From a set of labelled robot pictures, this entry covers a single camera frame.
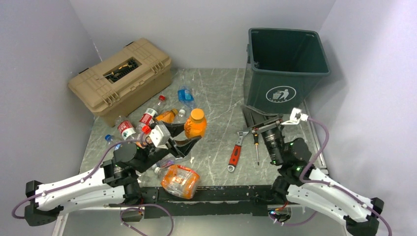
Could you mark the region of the small orange bottle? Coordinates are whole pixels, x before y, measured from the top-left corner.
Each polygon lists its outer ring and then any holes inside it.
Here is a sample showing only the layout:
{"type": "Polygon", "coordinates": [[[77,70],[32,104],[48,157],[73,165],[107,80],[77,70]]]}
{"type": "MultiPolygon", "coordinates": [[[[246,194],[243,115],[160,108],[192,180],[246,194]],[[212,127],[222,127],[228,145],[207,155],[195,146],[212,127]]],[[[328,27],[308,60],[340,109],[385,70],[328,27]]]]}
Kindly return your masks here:
{"type": "Polygon", "coordinates": [[[207,119],[202,109],[193,109],[184,125],[184,132],[187,138],[197,136],[204,137],[207,128],[207,119]]]}

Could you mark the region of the crushed clear blue label bottle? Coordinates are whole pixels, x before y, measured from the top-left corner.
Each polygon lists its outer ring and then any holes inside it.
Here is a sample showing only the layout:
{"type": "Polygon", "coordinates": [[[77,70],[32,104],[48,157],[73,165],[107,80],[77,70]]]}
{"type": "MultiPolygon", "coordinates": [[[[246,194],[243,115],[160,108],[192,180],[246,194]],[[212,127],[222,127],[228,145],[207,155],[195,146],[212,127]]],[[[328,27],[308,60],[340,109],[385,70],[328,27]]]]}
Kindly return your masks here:
{"type": "Polygon", "coordinates": [[[158,162],[156,162],[154,165],[152,165],[152,169],[154,173],[157,175],[162,169],[165,169],[171,165],[174,165],[176,162],[176,157],[172,154],[168,154],[158,162]]]}

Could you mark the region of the crushed orange label jug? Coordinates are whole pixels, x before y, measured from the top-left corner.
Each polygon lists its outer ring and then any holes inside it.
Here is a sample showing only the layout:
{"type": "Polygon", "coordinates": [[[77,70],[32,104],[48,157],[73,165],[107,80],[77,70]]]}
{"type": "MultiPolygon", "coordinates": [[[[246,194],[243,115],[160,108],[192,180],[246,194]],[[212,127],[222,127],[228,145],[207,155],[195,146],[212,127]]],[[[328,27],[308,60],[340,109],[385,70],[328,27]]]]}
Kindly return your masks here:
{"type": "Polygon", "coordinates": [[[200,184],[200,176],[192,169],[182,165],[171,165],[159,174],[162,188],[169,194],[192,199],[200,184]]]}

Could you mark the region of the blue tinted water bottle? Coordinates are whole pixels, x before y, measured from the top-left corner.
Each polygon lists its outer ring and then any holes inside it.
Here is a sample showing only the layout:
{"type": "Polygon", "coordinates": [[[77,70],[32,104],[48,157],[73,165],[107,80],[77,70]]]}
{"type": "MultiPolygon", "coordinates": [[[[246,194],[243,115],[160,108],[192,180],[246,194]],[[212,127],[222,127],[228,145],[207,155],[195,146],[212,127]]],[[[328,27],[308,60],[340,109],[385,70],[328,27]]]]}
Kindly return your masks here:
{"type": "Polygon", "coordinates": [[[195,99],[190,91],[190,89],[186,85],[182,85],[178,89],[178,100],[181,104],[188,107],[189,109],[193,110],[197,108],[195,99]]]}

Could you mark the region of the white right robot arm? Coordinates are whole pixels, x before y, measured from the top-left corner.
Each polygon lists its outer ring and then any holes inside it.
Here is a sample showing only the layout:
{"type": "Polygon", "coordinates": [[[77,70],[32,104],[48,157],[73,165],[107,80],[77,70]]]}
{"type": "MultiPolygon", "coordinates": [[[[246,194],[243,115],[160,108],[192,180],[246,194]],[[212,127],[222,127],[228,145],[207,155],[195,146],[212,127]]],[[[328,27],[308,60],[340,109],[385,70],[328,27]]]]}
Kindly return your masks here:
{"type": "Polygon", "coordinates": [[[308,207],[343,225],[352,236],[377,234],[379,223],[383,221],[384,201],[361,196],[316,167],[314,162],[326,144],[312,154],[302,138],[284,141],[284,127],[310,121],[324,129],[325,142],[328,142],[329,131],[325,125],[299,108],[293,108],[287,121],[282,115],[267,115],[246,105],[242,105],[241,110],[247,131],[254,137],[262,136],[270,163],[277,166],[279,175],[271,186],[275,203],[290,202],[308,207]]]}

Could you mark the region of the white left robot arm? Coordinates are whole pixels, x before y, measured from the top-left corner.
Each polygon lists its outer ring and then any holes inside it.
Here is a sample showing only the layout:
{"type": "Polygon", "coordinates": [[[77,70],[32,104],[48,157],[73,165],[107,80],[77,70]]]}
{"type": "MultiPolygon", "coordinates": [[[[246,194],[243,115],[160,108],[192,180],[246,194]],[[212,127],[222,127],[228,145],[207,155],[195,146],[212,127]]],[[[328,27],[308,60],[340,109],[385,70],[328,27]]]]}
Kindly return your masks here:
{"type": "Polygon", "coordinates": [[[32,180],[26,183],[23,219],[30,226],[41,226],[57,220],[60,215],[99,205],[136,206],[144,202],[138,174],[146,172],[171,154],[184,158],[202,138],[174,138],[184,131],[184,124],[158,121],[150,126],[151,143],[140,147],[141,139],[124,140],[110,145],[109,160],[100,160],[91,170],[53,182],[32,180]]]}

